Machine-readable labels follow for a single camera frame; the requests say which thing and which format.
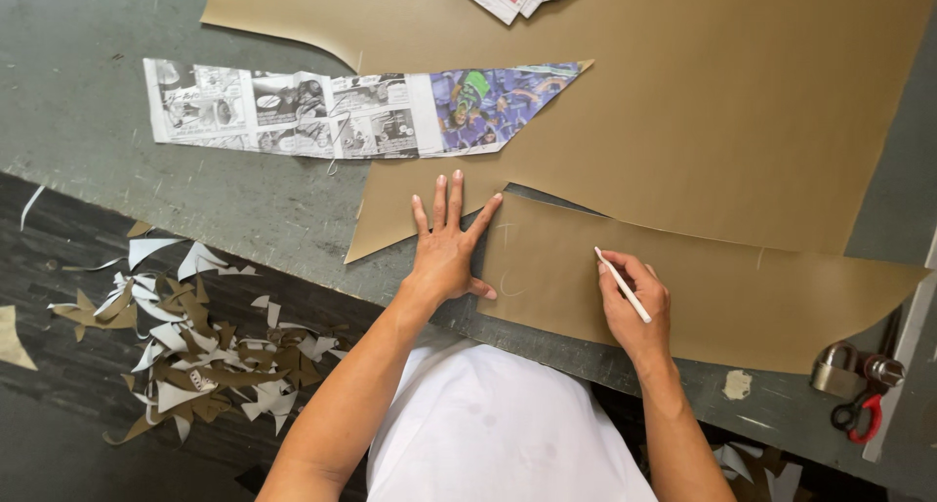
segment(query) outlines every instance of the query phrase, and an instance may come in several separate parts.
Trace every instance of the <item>colorful newspaper photo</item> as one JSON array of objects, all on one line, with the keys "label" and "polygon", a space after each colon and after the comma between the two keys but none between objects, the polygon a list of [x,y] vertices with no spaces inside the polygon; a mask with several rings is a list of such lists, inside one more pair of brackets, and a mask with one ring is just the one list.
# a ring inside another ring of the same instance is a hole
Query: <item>colorful newspaper photo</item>
[{"label": "colorful newspaper photo", "polygon": [[143,60],[158,143],[327,159],[497,152],[591,64],[331,78]]}]

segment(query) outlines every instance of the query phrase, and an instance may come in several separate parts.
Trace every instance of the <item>person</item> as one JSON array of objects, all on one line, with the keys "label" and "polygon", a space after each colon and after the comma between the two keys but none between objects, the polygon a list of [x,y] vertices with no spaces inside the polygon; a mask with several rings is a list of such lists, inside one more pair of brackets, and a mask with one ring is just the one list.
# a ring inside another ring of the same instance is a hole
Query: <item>person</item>
[{"label": "person", "polygon": [[412,272],[299,414],[258,500],[337,500],[370,446],[369,500],[733,501],[670,357],[670,295],[637,258],[603,251],[650,324],[601,264],[598,284],[641,384],[653,489],[587,383],[427,325],[447,300],[498,297],[469,258],[502,197],[463,231],[463,182],[455,171],[447,209],[438,178],[432,232],[413,196]]}]

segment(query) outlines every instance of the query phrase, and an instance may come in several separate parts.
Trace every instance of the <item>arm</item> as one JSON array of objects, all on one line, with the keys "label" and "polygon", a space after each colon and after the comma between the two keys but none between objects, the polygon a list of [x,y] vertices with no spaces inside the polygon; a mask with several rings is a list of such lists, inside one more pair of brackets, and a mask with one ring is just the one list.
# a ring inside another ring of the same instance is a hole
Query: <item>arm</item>
[{"label": "arm", "polygon": [[661,502],[734,502],[670,357],[670,292],[654,268],[637,257],[605,251],[602,255],[633,282],[634,294],[651,317],[650,324],[641,320],[618,291],[611,271],[600,263],[599,287],[608,327],[641,382],[654,494]]},{"label": "arm", "polygon": [[446,177],[437,179],[433,233],[423,202],[413,196],[419,230],[413,272],[289,429],[258,500],[338,500],[381,426],[407,355],[429,317],[444,301],[465,293],[486,299],[498,296],[494,288],[471,276],[468,261],[501,204],[501,195],[488,200],[463,233],[462,181],[462,172],[455,171],[447,220]]}]

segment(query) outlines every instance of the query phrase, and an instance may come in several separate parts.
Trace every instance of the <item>floor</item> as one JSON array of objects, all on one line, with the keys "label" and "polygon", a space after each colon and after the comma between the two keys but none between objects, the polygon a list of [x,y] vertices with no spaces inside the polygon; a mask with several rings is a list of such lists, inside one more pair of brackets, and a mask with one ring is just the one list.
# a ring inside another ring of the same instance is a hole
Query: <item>floor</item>
[{"label": "floor", "polygon": [[[129,330],[89,328],[77,343],[72,324],[45,307],[72,302],[77,287],[92,301],[102,301],[123,263],[89,273],[61,268],[99,266],[125,255],[124,234],[134,220],[46,191],[20,232],[20,212],[36,187],[0,174],[0,251],[5,252],[0,256],[5,275],[0,278],[0,306],[16,305],[20,340],[40,368],[32,372],[0,363],[0,445],[6,450],[0,456],[0,500],[59,500],[63,493],[89,501],[251,500],[251,490],[263,483],[281,441],[282,436],[274,436],[272,419],[250,423],[236,413],[223,413],[210,425],[196,422],[181,447],[171,426],[159,426],[117,448],[101,439],[104,432],[122,435],[142,411],[119,376],[139,358],[133,346],[138,340]],[[156,230],[150,237],[167,236]],[[143,269],[174,270],[186,252],[187,247],[160,250],[144,261]],[[220,257],[236,266],[247,264]],[[348,324],[346,335],[352,340],[381,312],[378,306],[308,281],[257,268],[262,277],[205,276],[212,317],[239,325],[239,334],[263,335],[265,313],[249,306],[259,295],[283,305],[281,320]],[[331,366],[323,364],[319,370],[325,376]],[[304,390],[299,404],[314,389]],[[594,389],[640,460],[638,449],[645,443],[640,400],[611,388]],[[744,441],[713,426],[704,429],[710,443]],[[342,500],[366,499],[364,465],[362,461]],[[804,485],[818,494],[817,500],[885,499],[884,490],[873,484],[816,463],[806,466]]]}]

